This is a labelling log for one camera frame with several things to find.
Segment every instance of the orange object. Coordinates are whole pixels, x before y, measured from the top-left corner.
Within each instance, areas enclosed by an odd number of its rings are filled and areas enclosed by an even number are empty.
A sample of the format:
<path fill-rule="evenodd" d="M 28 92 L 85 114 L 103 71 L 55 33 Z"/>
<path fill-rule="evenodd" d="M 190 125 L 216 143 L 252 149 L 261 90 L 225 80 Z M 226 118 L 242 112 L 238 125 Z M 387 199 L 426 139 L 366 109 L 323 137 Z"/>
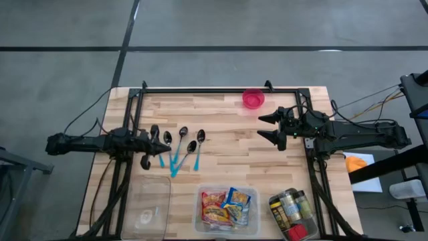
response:
<path fill-rule="evenodd" d="M 345 161 L 349 173 L 367 166 L 367 162 L 358 157 L 347 157 Z"/>

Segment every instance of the food package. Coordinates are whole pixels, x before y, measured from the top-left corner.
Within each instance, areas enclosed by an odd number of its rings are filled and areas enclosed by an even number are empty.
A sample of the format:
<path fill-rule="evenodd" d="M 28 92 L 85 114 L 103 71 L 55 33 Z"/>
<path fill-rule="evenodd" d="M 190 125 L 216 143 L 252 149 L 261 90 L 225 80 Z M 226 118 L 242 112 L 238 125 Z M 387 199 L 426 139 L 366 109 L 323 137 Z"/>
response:
<path fill-rule="evenodd" d="M 246 226 L 248 225 L 249 204 L 251 197 L 245 193 L 241 193 L 231 187 L 227 196 L 226 202 L 221 204 L 229 215 L 232 217 L 232 222 L 235 224 Z"/>
<path fill-rule="evenodd" d="M 225 197 L 225 191 L 202 193 L 202 221 L 208 224 L 210 229 L 230 230 L 233 226 L 229 213 L 221 207 Z"/>

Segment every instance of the plastic spoon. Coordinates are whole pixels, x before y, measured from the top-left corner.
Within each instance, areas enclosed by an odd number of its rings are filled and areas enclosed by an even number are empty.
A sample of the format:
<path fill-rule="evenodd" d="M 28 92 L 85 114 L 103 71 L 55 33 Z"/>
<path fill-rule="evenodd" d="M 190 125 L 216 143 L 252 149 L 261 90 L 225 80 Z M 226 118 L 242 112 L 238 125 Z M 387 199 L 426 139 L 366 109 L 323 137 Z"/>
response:
<path fill-rule="evenodd" d="M 187 155 L 193 153 L 196 150 L 196 146 L 197 146 L 196 141 L 191 141 L 189 143 L 189 145 L 187 145 L 187 154 L 185 155 L 185 157 L 183 158 L 183 160 L 180 161 L 179 166 L 176 169 L 174 169 L 174 171 L 171 173 L 171 177 L 175 177 L 177 175 L 177 173 L 179 172 L 181 166 L 185 162 L 185 159 L 186 159 Z"/>
<path fill-rule="evenodd" d="M 188 132 L 189 132 L 189 130 L 187 129 L 187 127 L 181 127 L 181 129 L 179 131 L 179 134 L 180 134 L 179 147 L 177 147 L 177 151 L 175 152 L 173 164 L 177 164 L 177 161 L 179 160 L 179 152 L 180 152 L 181 140 L 183 139 L 183 137 L 185 135 L 187 135 Z"/>
<path fill-rule="evenodd" d="M 199 147 L 198 147 L 198 155 L 196 156 L 195 166 L 193 167 L 194 171 L 199 170 L 199 154 L 201 153 L 202 142 L 205 141 L 205 131 L 203 129 L 198 131 L 197 140 L 199 142 Z"/>
<path fill-rule="evenodd" d="M 171 133 L 169 133 L 169 131 L 165 131 L 163 133 L 163 141 L 168 146 L 171 145 L 171 143 L 173 141 L 173 136 L 171 136 Z M 173 165 L 173 158 L 171 157 L 171 151 L 168 152 L 168 155 L 169 155 L 169 169 L 170 169 L 171 172 L 173 172 L 174 165 Z"/>

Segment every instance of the teal spoon handle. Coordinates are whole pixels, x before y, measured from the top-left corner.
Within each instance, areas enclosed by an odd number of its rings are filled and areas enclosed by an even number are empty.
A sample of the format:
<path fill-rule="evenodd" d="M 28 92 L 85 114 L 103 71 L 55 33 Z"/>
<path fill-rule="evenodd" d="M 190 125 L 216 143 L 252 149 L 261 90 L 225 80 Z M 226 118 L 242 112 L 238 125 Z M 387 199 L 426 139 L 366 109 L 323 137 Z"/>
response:
<path fill-rule="evenodd" d="M 174 178 L 174 177 L 177 175 L 177 173 L 179 172 L 179 170 L 180 170 L 181 166 L 182 166 L 182 165 L 183 165 L 183 163 L 185 162 L 185 159 L 186 159 L 187 155 L 188 155 L 188 154 L 186 154 L 186 155 L 185 155 L 185 157 L 183 158 L 183 160 L 181 160 L 181 161 L 180 161 L 179 166 L 178 166 L 176 169 L 174 169 L 174 171 L 171 173 L 171 177 L 172 177 L 172 178 Z"/>
<path fill-rule="evenodd" d="M 177 161 L 179 161 L 180 146 L 181 146 L 181 140 L 179 142 L 179 147 L 177 147 L 177 151 L 175 151 L 175 156 L 174 156 L 173 164 L 177 164 Z"/>
<path fill-rule="evenodd" d="M 163 163 L 163 158 L 162 158 L 161 154 L 159 154 L 159 162 L 160 162 L 160 167 L 164 168 L 165 163 Z"/>
<path fill-rule="evenodd" d="M 171 157 L 171 151 L 168 152 L 168 155 L 169 155 L 169 171 L 173 172 L 174 164 L 173 164 L 173 158 Z"/>
<path fill-rule="evenodd" d="M 196 156 L 196 162 L 195 162 L 195 166 L 193 167 L 193 171 L 199 170 L 199 154 L 200 153 L 201 153 L 201 144 L 199 144 L 199 147 L 198 147 L 198 155 Z"/>

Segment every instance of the bottle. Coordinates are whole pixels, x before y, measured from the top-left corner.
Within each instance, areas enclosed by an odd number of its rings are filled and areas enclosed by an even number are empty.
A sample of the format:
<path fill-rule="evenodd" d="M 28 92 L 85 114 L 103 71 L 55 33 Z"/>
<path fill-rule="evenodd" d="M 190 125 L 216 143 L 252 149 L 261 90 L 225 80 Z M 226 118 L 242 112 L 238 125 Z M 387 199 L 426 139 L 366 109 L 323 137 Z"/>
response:
<path fill-rule="evenodd" d="M 283 234 L 286 234 L 286 231 L 291 227 L 290 221 L 288 221 L 286 213 L 281 205 L 281 201 L 278 197 L 274 198 L 269 202 L 270 210 L 274 214 L 276 223 L 280 227 L 280 230 Z"/>

